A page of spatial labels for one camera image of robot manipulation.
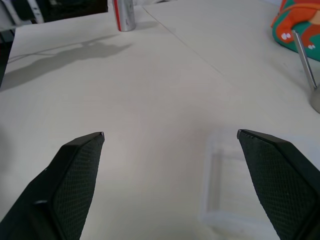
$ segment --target metal rod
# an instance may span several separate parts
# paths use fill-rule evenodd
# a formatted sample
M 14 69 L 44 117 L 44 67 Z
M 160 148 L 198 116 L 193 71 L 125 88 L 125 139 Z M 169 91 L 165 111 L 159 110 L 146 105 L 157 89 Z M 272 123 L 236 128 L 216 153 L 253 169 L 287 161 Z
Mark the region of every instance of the metal rod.
M 303 45 L 303 43 L 301 41 L 300 35 L 295 30 L 292 30 L 292 34 L 293 34 L 293 39 L 294 39 L 294 43 L 295 43 L 296 49 L 298 50 L 298 53 L 299 53 L 299 56 L 300 56 L 300 60 L 301 60 L 302 65 L 303 65 L 303 69 L 304 69 L 306 78 L 308 79 L 310 85 L 315 90 L 315 89 L 317 89 L 317 84 L 316 84 L 314 75 L 312 74 L 311 67 L 310 67 L 309 61 L 308 61 L 308 57 L 307 57 L 307 54 L 305 52 L 305 48 L 304 48 L 304 45 Z

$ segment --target textured gripper pad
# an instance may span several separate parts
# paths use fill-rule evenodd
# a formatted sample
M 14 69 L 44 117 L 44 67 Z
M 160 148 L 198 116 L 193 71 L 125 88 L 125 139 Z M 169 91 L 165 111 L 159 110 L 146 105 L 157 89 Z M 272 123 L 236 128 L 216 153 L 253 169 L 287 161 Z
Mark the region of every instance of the textured gripper pad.
M 76 153 L 53 197 L 53 209 L 67 240 L 80 239 L 95 191 L 104 137 L 95 137 Z
M 272 144 L 240 133 L 254 189 L 281 240 L 293 240 L 316 205 L 316 193 Z

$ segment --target silver can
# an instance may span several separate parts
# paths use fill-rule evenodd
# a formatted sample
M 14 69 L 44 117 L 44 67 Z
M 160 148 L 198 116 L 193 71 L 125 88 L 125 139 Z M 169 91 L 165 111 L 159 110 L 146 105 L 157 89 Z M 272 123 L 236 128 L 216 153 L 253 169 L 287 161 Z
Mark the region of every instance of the silver can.
M 136 27 L 133 0 L 112 0 L 116 25 L 120 32 L 128 32 Z

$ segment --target black object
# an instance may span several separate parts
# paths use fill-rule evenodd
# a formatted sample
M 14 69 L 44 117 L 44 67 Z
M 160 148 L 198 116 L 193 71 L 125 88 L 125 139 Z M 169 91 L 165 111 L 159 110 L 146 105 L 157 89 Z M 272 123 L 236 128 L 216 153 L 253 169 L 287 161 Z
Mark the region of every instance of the black object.
M 240 129 L 254 189 L 281 240 L 320 239 L 320 172 L 290 142 Z
M 63 145 L 0 223 L 1 240 L 78 240 L 95 191 L 102 132 Z
M 0 87 L 6 72 L 11 47 L 15 38 L 15 32 L 13 30 L 6 31 L 6 32 L 10 33 L 11 35 L 10 41 L 6 41 L 5 38 L 3 37 L 4 33 L 0 32 Z
M 36 0 L 36 2 L 46 23 L 108 12 L 108 0 Z M 14 0 L 12 5 L 21 20 L 35 20 L 28 0 Z

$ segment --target green plush toy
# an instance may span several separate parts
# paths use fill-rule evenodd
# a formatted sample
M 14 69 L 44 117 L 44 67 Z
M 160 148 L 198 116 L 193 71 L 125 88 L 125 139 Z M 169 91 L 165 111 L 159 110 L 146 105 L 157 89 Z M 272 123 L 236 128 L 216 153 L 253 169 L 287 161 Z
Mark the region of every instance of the green plush toy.
M 320 61 L 320 0 L 282 0 L 271 26 L 275 41 L 297 52 L 292 35 L 295 30 L 307 56 Z

